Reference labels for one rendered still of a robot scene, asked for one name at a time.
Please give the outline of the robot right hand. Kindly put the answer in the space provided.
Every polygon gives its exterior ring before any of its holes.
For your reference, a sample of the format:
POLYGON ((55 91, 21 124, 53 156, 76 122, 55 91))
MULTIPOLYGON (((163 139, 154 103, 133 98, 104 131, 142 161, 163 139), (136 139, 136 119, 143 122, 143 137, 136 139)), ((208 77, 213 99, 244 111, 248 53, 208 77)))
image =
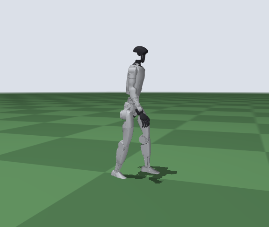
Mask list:
MULTIPOLYGON (((150 119, 149 119, 149 117, 146 115, 146 114, 144 114, 143 113, 143 110, 142 111, 138 111, 137 109, 135 110, 136 111, 136 113, 138 114, 138 115, 140 115, 140 119, 141 119, 141 121, 142 121, 142 124, 143 124, 143 126, 144 126, 144 128, 145 127, 148 127, 149 125, 150 125, 150 119)), ((142 126, 142 127, 143 127, 142 126)))

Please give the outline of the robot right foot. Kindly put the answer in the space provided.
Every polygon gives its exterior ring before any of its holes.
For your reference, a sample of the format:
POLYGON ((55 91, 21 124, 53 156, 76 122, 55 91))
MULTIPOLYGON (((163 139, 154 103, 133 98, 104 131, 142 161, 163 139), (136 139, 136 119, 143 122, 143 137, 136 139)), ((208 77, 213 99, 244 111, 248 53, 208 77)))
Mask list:
POLYGON ((111 175, 117 178, 126 179, 126 177, 120 171, 115 173, 115 170, 112 170, 111 175))

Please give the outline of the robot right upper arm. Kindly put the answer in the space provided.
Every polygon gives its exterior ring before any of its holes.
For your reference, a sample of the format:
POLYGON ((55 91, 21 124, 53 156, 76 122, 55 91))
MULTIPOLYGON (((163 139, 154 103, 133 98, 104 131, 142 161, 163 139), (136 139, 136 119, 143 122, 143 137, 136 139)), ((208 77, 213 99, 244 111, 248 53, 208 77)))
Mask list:
MULTIPOLYGON (((129 75, 129 82, 128 82, 128 91, 130 88, 135 88, 135 82, 136 82, 136 75, 137 75, 137 67, 130 67, 128 69, 128 75, 129 75)), ((137 89, 135 88, 135 93, 137 94, 137 89)))

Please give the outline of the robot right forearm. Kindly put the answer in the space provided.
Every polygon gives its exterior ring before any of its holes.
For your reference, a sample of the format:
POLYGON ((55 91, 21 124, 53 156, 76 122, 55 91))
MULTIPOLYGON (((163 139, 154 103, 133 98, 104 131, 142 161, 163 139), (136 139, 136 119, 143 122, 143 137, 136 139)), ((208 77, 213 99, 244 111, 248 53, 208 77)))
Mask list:
POLYGON ((135 110, 137 109, 139 112, 142 111, 141 105, 140 105, 139 100, 138 100, 138 95, 136 95, 136 93, 135 93, 135 88, 133 88, 133 87, 130 88, 129 95, 130 95, 130 98, 133 102, 133 107, 135 108, 135 110))

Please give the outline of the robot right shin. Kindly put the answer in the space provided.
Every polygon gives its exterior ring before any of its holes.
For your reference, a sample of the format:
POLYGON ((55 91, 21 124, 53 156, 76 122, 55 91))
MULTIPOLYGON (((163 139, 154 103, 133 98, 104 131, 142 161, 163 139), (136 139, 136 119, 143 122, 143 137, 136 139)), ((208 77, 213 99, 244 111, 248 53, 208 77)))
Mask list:
POLYGON ((123 142, 120 141, 118 143, 118 148, 117 148, 117 153, 116 153, 116 167, 115 167, 115 173, 119 172, 123 162, 126 159, 127 153, 128 153, 128 148, 129 146, 127 146, 126 148, 123 145, 123 142), (124 150, 125 149, 125 150, 124 150))

